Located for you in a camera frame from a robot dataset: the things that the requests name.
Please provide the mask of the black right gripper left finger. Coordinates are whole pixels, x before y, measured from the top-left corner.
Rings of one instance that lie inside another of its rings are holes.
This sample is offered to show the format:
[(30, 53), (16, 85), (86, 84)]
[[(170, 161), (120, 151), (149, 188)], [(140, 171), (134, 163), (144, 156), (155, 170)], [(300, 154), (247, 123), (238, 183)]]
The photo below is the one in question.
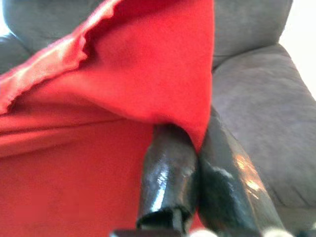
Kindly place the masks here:
[(198, 182), (198, 158), (188, 134), (171, 124), (155, 126), (143, 163), (137, 228), (188, 232)]

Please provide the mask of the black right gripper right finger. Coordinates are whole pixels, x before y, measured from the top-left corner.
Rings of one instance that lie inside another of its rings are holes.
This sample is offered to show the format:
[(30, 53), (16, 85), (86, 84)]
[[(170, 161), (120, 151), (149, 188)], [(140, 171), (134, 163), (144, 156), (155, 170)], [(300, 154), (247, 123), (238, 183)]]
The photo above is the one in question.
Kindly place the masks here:
[(250, 157), (214, 108), (199, 164), (198, 216), (206, 228), (219, 235), (266, 235), (285, 230)]

